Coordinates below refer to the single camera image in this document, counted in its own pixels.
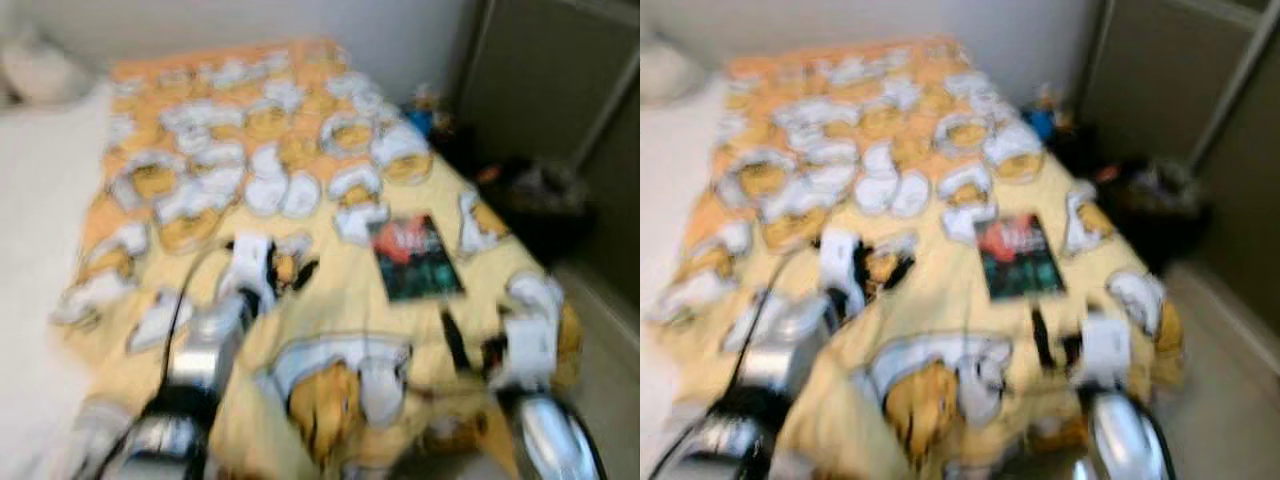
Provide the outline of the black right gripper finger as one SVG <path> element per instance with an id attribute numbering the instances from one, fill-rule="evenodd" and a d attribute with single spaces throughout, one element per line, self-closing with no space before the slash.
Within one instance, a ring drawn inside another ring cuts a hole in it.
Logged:
<path id="1" fill-rule="evenodd" d="M 442 310 L 442 334 L 451 353 L 451 362 L 457 372 L 471 370 L 471 362 L 466 352 L 465 340 L 451 311 Z"/>
<path id="2" fill-rule="evenodd" d="M 1056 362 L 1050 347 L 1050 333 L 1043 314 L 1039 310 L 1032 310 L 1030 323 L 1039 366 L 1044 370 L 1055 370 Z"/>

